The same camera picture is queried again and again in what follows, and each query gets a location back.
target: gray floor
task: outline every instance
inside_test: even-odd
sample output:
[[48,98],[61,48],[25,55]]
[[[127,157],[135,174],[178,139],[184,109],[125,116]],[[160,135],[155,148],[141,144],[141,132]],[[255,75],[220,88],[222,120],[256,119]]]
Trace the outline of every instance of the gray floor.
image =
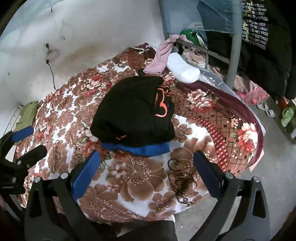
[[[270,109],[277,113],[275,119],[267,117],[264,111],[252,108],[267,127],[264,137],[264,156],[256,168],[250,172],[245,170],[239,178],[251,179],[258,176],[265,191],[268,202],[271,237],[281,228],[287,214],[296,205],[296,142],[291,141],[285,129],[280,125],[280,110],[272,101],[267,101]],[[216,199],[208,198],[198,205],[176,214],[176,234],[179,241],[188,241],[206,220],[216,203]],[[236,200],[233,212],[223,230],[231,225],[239,200]]]

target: black power cord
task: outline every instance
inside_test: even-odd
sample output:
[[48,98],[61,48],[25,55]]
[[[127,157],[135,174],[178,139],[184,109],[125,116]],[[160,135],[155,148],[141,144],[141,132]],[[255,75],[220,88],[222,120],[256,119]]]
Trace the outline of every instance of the black power cord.
[[[50,71],[52,72],[52,68],[51,68],[51,66],[50,66],[50,64],[49,64],[49,60],[48,60],[48,59],[46,60],[46,63],[48,64],[48,66],[50,67]],[[53,81],[53,83],[54,83],[54,74],[53,74],[53,72],[52,72],[52,81]]]

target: blue folded cloth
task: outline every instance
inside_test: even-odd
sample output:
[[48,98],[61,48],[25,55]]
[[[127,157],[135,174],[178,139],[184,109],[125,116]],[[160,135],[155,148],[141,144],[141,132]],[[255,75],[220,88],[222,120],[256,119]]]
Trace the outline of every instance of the blue folded cloth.
[[102,143],[101,146],[107,150],[124,150],[139,156],[158,156],[170,151],[168,142],[146,145],[141,147],[129,147],[121,144]]

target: metal screw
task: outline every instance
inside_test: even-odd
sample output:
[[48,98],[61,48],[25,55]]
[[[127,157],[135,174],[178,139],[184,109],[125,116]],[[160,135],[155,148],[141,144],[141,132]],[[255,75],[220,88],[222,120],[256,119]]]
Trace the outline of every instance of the metal screw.
[[66,179],[67,177],[68,177],[68,173],[63,172],[63,173],[61,174],[61,178],[62,178],[62,179]]
[[259,178],[259,177],[253,177],[253,180],[254,180],[256,183],[259,183],[259,182],[260,182],[260,178]]
[[225,177],[227,177],[228,179],[232,179],[233,175],[230,172],[225,173]]
[[40,178],[40,177],[36,177],[36,178],[35,178],[35,180],[34,180],[34,182],[36,182],[36,183],[37,183],[37,182],[39,182],[40,180],[41,180],[41,178]]

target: floral blanket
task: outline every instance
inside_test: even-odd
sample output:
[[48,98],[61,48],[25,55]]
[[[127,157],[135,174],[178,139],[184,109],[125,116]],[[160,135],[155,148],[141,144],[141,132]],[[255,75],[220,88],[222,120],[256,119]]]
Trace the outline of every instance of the floral blanket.
[[[256,162],[263,135],[252,113],[240,106],[238,99],[205,83],[193,87],[176,84],[167,69],[161,76],[170,85],[175,103],[172,123],[176,137],[170,141],[170,152],[142,157],[101,147],[89,130],[98,105],[113,85],[137,75],[154,55],[151,48],[141,54],[130,48],[73,76],[40,101],[34,134],[23,140],[15,153],[17,158],[40,144],[48,150],[29,170],[23,206],[36,176],[53,179],[71,172],[92,150],[100,152],[101,166],[77,202],[89,219],[100,222],[162,220],[209,196],[193,165],[197,150],[224,172],[235,175]],[[63,212],[58,198],[55,203]]]

